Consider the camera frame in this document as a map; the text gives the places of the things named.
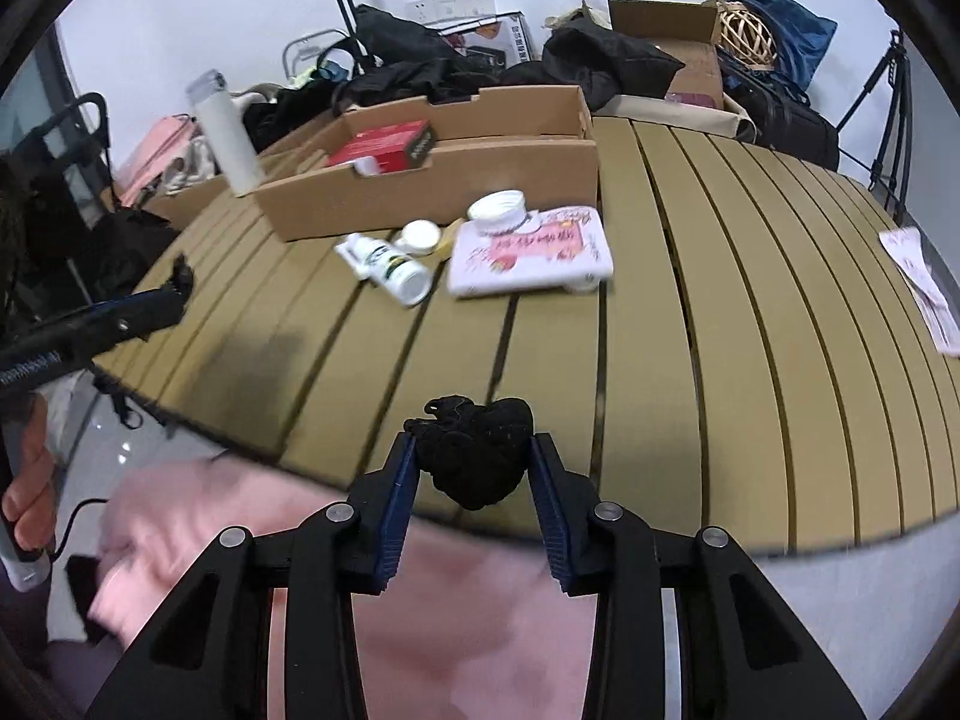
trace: red box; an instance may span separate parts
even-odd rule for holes
[[[342,148],[330,155],[326,165],[354,162],[362,175],[411,170],[424,163],[437,137],[430,122],[388,124],[359,132]]]

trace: white plastic bottle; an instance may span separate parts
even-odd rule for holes
[[[240,112],[230,99],[224,76],[207,71],[187,87],[186,94],[233,193],[242,197],[260,186],[265,177],[263,168],[240,121]]]
[[[350,233],[337,252],[360,279],[373,279],[405,306],[416,306],[430,293],[429,268],[378,238]]]

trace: white paper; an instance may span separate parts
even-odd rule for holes
[[[940,292],[923,259],[920,230],[915,227],[884,230],[880,232],[880,243],[901,270],[913,299],[917,301],[933,338],[933,346],[941,354],[960,357],[960,327],[957,327],[947,298]]]

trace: wall power outlet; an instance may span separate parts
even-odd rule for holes
[[[496,15],[493,0],[416,0],[407,2],[406,15],[417,23],[449,22]]]

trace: human hand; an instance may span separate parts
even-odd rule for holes
[[[46,447],[47,402],[34,395],[20,443],[20,469],[3,496],[3,515],[16,523],[13,536],[23,549],[42,549],[54,538],[56,508],[51,480],[54,459]]]

